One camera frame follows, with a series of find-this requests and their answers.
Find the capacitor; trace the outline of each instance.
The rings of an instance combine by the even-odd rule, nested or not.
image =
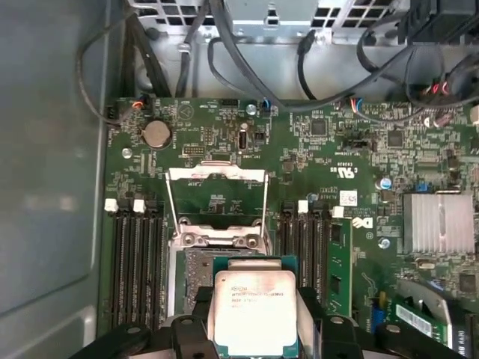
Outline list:
[[[246,106],[246,113],[249,116],[255,116],[257,112],[256,105],[253,103],[250,103],[249,105]]]
[[[391,189],[392,188],[392,181],[389,177],[383,177],[380,178],[376,181],[376,188],[381,190],[381,189]]]

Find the cable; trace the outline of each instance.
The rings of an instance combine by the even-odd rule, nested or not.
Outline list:
[[[153,92],[157,97],[171,97],[168,81],[163,73],[162,65],[159,63],[150,40],[148,39],[143,25],[137,16],[131,16],[126,21],[127,28],[132,32],[135,39],[135,46],[140,52],[147,76],[151,81]]]
[[[241,41],[244,41],[246,39],[247,39],[247,37],[237,37],[236,41],[241,42]],[[221,41],[222,41],[222,39],[220,39],[219,37],[216,37],[216,38],[212,39],[210,41],[210,43],[208,43],[208,51],[207,51],[208,66],[210,66],[211,73],[213,74],[213,76],[215,76],[215,78],[218,80],[219,83],[221,83],[223,86],[229,88],[230,90],[233,90],[237,93],[241,93],[244,97],[248,97],[248,98],[256,97],[257,95],[251,95],[247,91],[244,91],[244,90],[238,88],[237,86],[233,85],[231,82],[229,82],[227,79],[225,79],[225,77],[223,77],[223,75],[221,73],[219,73],[219,71],[216,69],[215,63],[214,63],[215,44],[220,43]]]
[[[248,62],[242,56],[241,52],[238,50],[237,45],[234,42],[234,36],[232,35],[229,26],[228,20],[226,18],[225,9],[222,6],[221,0],[210,0],[211,12],[215,20],[218,33],[233,59],[234,63],[238,67],[238,70],[251,82],[251,84],[260,92],[264,97],[270,99],[272,103],[276,104],[280,109],[289,112],[305,112],[312,111],[328,105],[331,102],[338,101],[344,97],[350,95],[351,93],[356,92],[359,88],[370,84],[375,79],[378,79],[389,67],[397,63],[400,59],[406,57],[410,53],[410,48],[406,47],[399,51],[393,58],[386,61],[376,72],[369,75],[367,78],[361,80],[356,85],[353,85],[346,90],[341,91],[333,96],[326,97],[325,99],[310,101],[307,104],[302,105],[292,105],[283,103],[256,75],[253,69],[249,66]]]
[[[298,55],[298,65],[297,65],[297,73],[298,73],[298,80],[299,84],[301,85],[301,89],[305,93],[306,97],[309,99],[316,99],[315,95],[311,92],[311,89],[308,86],[305,78],[305,56],[311,50],[313,46],[314,37],[316,35],[315,30],[311,30],[308,34],[302,38],[299,42],[297,55]]]
[[[417,50],[415,49],[412,52],[411,56],[409,57],[409,59],[406,63],[406,83],[409,82],[409,77],[410,77],[410,72],[411,72],[410,71],[411,63],[412,63],[412,59],[415,57],[416,52],[417,52]],[[471,96],[468,99],[462,99],[462,100],[459,100],[459,101],[454,100],[454,101],[449,101],[449,102],[442,101],[443,103],[434,103],[434,102],[439,102],[440,99],[435,97],[430,102],[423,102],[419,99],[414,98],[414,96],[411,93],[411,89],[409,88],[409,86],[406,86],[407,98],[413,105],[420,106],[420,107],[431,108],[431,109],[461,107],[461,106],[467,105],[471,102],[479,101],[479,93],[477,91],[475,91],[475,92],[476,92],[476,94],[472,93]]]
[[[183,43],[189,46],[192,45],[195,34],[200,28],[200,26],[203,25],[203,22],[206,19],[209,11],[210,5],[208,3],[208,0],[205,0],[201,5],[201,9],[198,12],[198,15],[195,17],[192,25],[189,27]],[[175,97],[184,97],[186,95],[186,85],[188,83],[189,65],[191,63],[191,59],[192,57],[190,53],[183,52],[181,54],[180,77],[178,78],[177,89],[174,94]]]
[[[90,95],[87,92],[87,89],[85,87],[85,82],[83,80],[83,56],[85,53],[88,51],[90,46],[97,42],[99,39],[101,39],[103,36],[108,34],[110,31],[113,29],[117,28],[118,26],[122,25],[125,21],[127,21],[132,15],[135,14],[134,10],[129,10],[125,13],[125,16],[118,20],[117,22],[114,22],[105,28],[103,28],[101,31],[99,31],[97,34],[95,34],[93,37],[91,37],[89,40],[85,41],[78,49],[76,52],[76,65],[75,65],[75,74],[76,74],[76,81],[78,82],[78,86],[80,89],[80,93],[82,94],[83,100],[85,101],[85,104],[88,106],[90,111],[102,122],[108,124],[108,125],[113,125],[113,126],[118,126],[124,119],[126,119],[128,116],[131,115],[131,113],[134,111],[134,108],[129,108],[126,110],[119,118],[118,120],[110,120],[109,118],[106,118],[103,116],[101,113],[98,112],[98,110],[95,108],[95,105],[93,104]]]
[[[358,60],[359,60],[359,63],[361,64],[361,66],[363,66],[364,69],[366,71],[368,71],[369,73],[373,73],[374,71],[377,71],[379,69],[379,67],[377,65],[375,65],[375,63],[373,63],[366,56],[366,53],[364,52],[364,42],[366,41],[367,37],[373,33],[373,30],[375,28],[378,28],[380,26],[383,26],[383,25],[386,25],[386,24],[389,24],[389,23],[392,23],[392,22],[398,22],[399,20],[402,19],[402,17],[403,17],[403,14],[395,14],[395,15],[391,15],[391,16],[379,19],[374,24],[372,24],[372,26],[367,28],[367,30],[365,32],[363,32],[362,36],[359,38],[358,44],[356,46],[356,56],[358,57]],[[404,86],[403,80],[400,79],[399,77],[389,75],[387,73],[383,73],[381,75],[381,77],[383,79],[389,80],[389,81],[391,81],[391,82],[393,82],[393,83],[395,83],[395,84],[397,84],[401,87]]]

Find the integrated circuit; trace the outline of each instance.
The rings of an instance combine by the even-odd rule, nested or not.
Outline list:
[[[464,293],[477,292],[475,274],[460,273],[459,274],[459,290]]]
[[[388,147],[403,147],[403,132],[397,129],[388,131]]]
[[[316,119],[311,121],[312,136],[326,136],[328,134],[328,124],[324,119]]]

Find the silver heatsink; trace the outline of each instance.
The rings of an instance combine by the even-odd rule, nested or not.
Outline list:
[[[405,194],[404,249],[472,253],[474,207],[470,194]]]

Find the screw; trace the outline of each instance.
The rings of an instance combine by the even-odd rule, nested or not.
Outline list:
[[[246,113],[250,116],[255,116],[256,110],[256,105],[253,105],[252,103],[246,106]]]
[[[126,331],[128,334],[135,334],[135,333],[138,333],[141,329],[138,328],[138,327],[132,327],[132,328],[128,328],[128,330]]]
[[[255,248],[257,246],[256,238],[248,238],[248,246],[250,248]]]
[[[121,155],[124,159],[131,159],[133,156],[133,151],[131,148],[125,147],[121,150]]]
[[[391,241],[387,238],[381,238],[377,244],[381,249],[388,249],[391,245]]]
[[[339,316],[333,316],[331,318],[331,322],[335,323],[335,324],[343,324],[344,323],[344,319],[342,319],[341,317]]]
[[[390,331],[394,334],[399,334],[401,332],[401,328],[399,328],[397,325],[393,325],[393,324],[386,325],[386,330]]]
[[[185,234],[185,236],[183,237],[183,240],[185,241],[185,244],[190,245],[195,240],[195,237],[192,236],[191,234]]]

